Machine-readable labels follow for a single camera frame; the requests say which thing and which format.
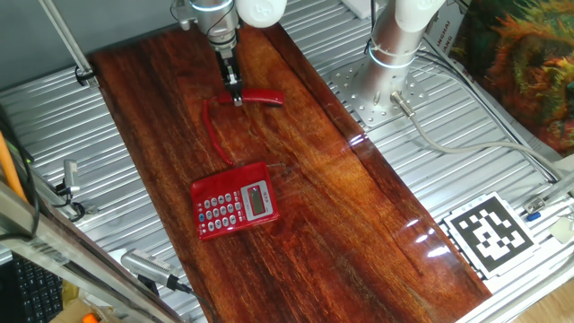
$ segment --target metal pole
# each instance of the metal pole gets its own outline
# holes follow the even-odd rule
[[[51,219],[40,215],[34,240],[5,240],[2,243],[138,322],[181,322],[174,310],[94,246],[63,215],[55,209],[51,212]],[[0,231],[30,234],[33,214],[30,205],[0,182]]]
[[[54,25],[54,28],[56,29],[57,33],[60,35],[60,38],[64,42],[65,46],[68,48],[68,51],[70,52],[70,55],[72,55],[74,62],[78,65],[79,76],[92,74],[93,71],[91,69],[90,63],[88,63],[88,59],[83,54],[78,43],[75,41],[74,35],[72,35],[72,32],[65,24],[64,18],[62,18],[62,15],[57,10],[54,2],[52,0],[38,0],[38,1],[41,4],[44,11],[46,12],[46,15]]]
[[[425,29],[403,30],[396,22],[396,0],[390,0],[377,18],[368,48],[368,62],[352,80],[356,100],[366,109],[383,110],[393,106],[391,93],[403,92],[414,54]]]

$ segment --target wooden board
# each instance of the wooden board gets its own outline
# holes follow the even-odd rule
[[[269,165],[281,217],[205,242],[189,186],[227,169],[201,122],[202,100],[223,90],[205,37],[165,31],[92,58],[187,277],[219,319],[445,323],[488,298],[283,29],[240,39],[245,88],[284,91],[285,106],[219,107],[212,122],[238,166]]]
[[[546,295],[512,323],[574,323],[574,280]]]

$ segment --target metal slotted surface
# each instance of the metal slotted surface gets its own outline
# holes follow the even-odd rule
[[[331,71],[364,57],[370,32],[370,21],[358,20],[339,0],[289,1],[281,24],[326,81]],[[415,66],[442,73],[424,60],[417,60]],[[413,76],[429,94],[427,104],[415,107],[417,117],[440,144],[510,139],[504,125],[458,82],[419,70],[413,70]],[[70,68],[2,92],[0,103],[22,143],[36,158],[34,167],[52,184],[63,177],[63,159],[78,161],[82,192],[74,201],[99,208],[98,214],[77,223],[81,230],[106,251],[138,248],[181,268],[99,91],[81,87]],[[520,211],[525,201],[548,188],[544,177],[520,153],[503,148],[469,154],[437,153],[405,118],[399,116],[369,128],[354,111],[349,112],[438,223],[450,210],[479,195],[496,191]],[[565,212],[565,206],[558,207],[529,224],[541,248],[527,264],[485,281],[493,300],[511,295],[532,281],[533,273],[543,272],[544,262],[560,263],[569,254],[548,233],[556,215]],[[555,256],[561,250],[561,256]],[[9,257],[5,249],[0,251],[0,261]],[[185,275],[180,279],[187,283]],[[205,321],[196,298],[163,287],[159,291],[180,315]]]

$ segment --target blue connector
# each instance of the blue connector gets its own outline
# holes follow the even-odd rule
[[[528,221],[532,222],[532,221],[538,219],[540,216],[542,216],[542,215],[540,214],[540,212],[536,212],[536,213],[533,213],[533,214],[529,214],[529,215],[526,217],[526,219],[527,219]]]

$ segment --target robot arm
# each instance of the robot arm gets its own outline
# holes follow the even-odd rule
[[[242,104],[242,80],[235,52],[239,17],[258,28],[269,27],[283,16],[287,0],[176,0],[179,25],[185,31],[190,21],[207,36],[222,74],[225,88],[236,106]]]

